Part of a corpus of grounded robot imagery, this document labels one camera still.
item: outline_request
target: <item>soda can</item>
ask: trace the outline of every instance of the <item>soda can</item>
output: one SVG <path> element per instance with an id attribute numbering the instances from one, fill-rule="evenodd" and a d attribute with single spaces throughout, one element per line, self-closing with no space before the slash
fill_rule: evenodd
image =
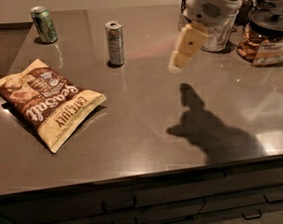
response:
<path id="1" fill-rule="evenodd" d="M 124 64 L 122 24 L 119 21 L 109 21 L 106 23 L 106 41 L 110 63 L 114 65 Z"/>
<path id="2" fill-rule="evenodd" d="M 31 17 L 43 43 L 53 43 L 58 39 L 50 13 L 45 7 L 33 7 Z"/>

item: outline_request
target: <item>can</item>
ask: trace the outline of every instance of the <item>can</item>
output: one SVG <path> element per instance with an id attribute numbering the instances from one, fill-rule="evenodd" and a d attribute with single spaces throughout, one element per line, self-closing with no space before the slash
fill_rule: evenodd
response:
<path id="1" fill-rule="evenodd" d="M 119 21 L 109 21 L 106 23 L 106 42 L 110 63 L 114 65 L 124 64 L 123 32 L 122 24 Z"/>
<path id="2" fill-rule="evenodd" d="M 33 7 L 31 17 L 43 43 L 53 43 L 58 39 L 50 12 L 45 7 Z"/>

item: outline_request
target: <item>snack bag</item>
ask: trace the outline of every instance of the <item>snack bag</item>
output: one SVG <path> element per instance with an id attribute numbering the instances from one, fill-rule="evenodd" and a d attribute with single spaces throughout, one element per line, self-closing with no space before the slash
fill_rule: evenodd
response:
<path id="1" fill-rule="evenodd" d="M 53 153 L 106 99 L 102 93 L 75 87 L 39 60 L 1 78 L 0 95 L 33 125 Z"/>

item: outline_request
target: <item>gray countertop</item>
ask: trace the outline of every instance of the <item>gray countertop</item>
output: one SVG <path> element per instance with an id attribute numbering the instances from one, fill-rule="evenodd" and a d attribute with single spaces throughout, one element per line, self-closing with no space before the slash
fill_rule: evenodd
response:
<path id="1" fill-rule="evenodd" d="M 0 195 L 283 156 L 283 64 L 255 68 L 235 50 L 199 50 L 168 72 L 179 7 L 52 12 L 59 40 L 40 44 L 35 27 L 10 73 L 40 59 L 107 100 L 51 154 L 0 98 Z M 127 62 L 107 65 L 105 24 L 123 23 Z"/>

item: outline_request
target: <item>jar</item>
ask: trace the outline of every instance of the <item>jar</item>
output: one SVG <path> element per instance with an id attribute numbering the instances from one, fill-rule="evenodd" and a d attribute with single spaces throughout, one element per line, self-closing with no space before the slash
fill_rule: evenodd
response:
<path id="1" fill-rule="evenodd" d="M 252 65 L 283 62 L 283 12 L 255 13 L 246 25 L 237 53 Z"/>

